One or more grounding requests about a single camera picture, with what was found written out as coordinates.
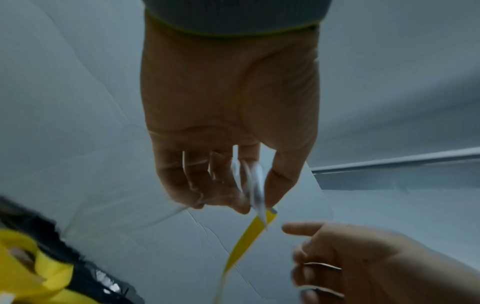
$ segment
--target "yellow tape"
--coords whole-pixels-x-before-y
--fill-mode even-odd
[[[12,248],[20,248],[35,256],[36,274],[10,253]],[[14,294],[15,300],[31,304],[99,304],[83,294],[65,289],[73,271],[73,265],[51,259],[41,252],[32,238],[14,230],[0,230],[0,291]]]
[[[271,213],[267,210],[266,212],[266,223],[267,225],[270,224],[276,214]],[[222,301],[222,292],[225,285],[225,281],[227,278],[227,274],[229,270],[235,265],[236,262],[243,256],[243,254],[250,248],[253,242],[258,238],[258,236],[262,233],[265,229],[264,223],[258,216],[256,216],[253,221],[251,222],[250,226],[245,230],[243,235],[240,237],[238,242],[236,243],[235,247],[230,253],[228,260],[226,261],[225,268],[223,269],[223,273],[220,278],[220,283],[218,285],[218,289],[216,292],[214,304],[220,304]]]

